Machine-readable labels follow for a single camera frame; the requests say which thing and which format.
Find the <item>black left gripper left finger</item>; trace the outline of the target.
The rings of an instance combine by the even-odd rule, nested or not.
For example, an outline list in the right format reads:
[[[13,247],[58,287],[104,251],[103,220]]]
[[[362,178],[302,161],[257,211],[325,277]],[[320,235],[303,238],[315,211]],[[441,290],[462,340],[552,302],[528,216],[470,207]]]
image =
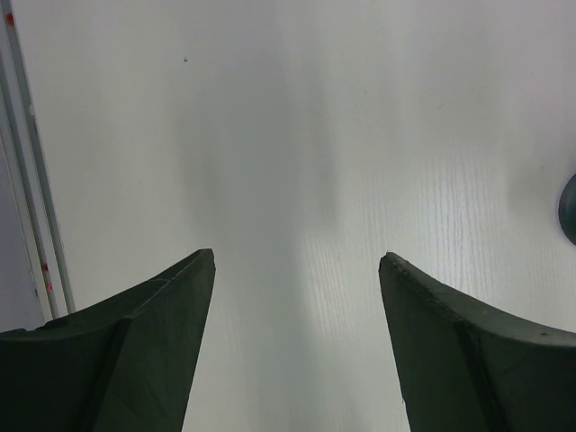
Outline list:
[[[201,249],[83,310],[4,332],[2,430],[181,430],[215,274]]]

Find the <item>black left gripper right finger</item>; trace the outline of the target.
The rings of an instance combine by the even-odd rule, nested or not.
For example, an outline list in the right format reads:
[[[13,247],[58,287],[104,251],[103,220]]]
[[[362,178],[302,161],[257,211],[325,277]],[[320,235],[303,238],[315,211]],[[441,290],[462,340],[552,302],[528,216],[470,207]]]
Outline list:
[[[413,431],[573,431],[575,335],[440,283],[389,252],[379,277]]]

